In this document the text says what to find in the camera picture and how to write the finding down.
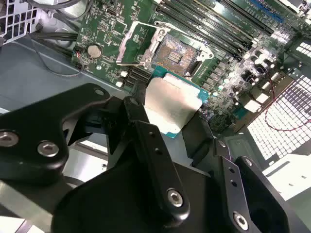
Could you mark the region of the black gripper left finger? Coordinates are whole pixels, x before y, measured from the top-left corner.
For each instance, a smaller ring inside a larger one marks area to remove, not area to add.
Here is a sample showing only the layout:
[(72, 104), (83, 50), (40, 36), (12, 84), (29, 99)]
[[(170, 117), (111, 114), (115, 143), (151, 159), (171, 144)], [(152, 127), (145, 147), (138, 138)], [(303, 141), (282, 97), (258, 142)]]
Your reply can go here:
[(107, 136), (109, 158), (116, 159), (111, 169), (149, 149), (167, 150), (138, 99), (121, 100), (87, 83), (0, 117), (1, 180), (35, 193), (53, 186), (63, 176), (69, 147), (92, 133)]

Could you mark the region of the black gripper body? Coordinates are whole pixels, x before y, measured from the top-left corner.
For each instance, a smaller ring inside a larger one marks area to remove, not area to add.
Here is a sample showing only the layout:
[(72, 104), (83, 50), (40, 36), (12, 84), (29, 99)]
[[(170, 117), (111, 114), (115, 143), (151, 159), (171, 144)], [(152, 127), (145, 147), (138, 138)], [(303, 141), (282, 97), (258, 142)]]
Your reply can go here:
[(211, 175), (174, 164), (164, 148), (121, 159), (69, 192), (54, 233), (221, 233), (230, 231), (216, 185), (232, 163), (212, 158)]

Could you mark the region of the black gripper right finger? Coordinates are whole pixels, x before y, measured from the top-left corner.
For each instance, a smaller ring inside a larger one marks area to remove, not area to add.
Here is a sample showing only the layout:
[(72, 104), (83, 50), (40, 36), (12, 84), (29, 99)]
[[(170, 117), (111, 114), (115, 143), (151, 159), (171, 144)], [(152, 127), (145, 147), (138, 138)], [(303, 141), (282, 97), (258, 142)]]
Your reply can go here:
[(250, 158), (233, 158), (197, 111), (182, 136), (191, 166), (210, 176), (216, 221), (228, 233), (302, 233), (304, 223)]

